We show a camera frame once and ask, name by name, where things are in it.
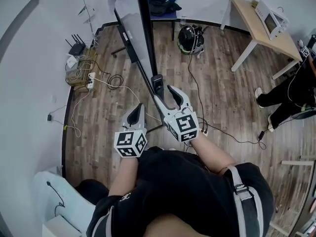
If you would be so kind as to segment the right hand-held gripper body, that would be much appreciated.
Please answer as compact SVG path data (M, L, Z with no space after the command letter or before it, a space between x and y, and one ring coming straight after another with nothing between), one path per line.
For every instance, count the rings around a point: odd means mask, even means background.
M192 107L175 110L164 118L164 122L178 142L189 142L198 137L198 119Z

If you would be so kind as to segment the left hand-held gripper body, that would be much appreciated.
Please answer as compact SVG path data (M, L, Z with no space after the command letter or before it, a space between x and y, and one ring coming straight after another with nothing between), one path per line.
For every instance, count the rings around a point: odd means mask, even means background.
M123 121L119 132L115 133L114 149L121 158L139 158L148 143L146 132L142 124L131 126Z

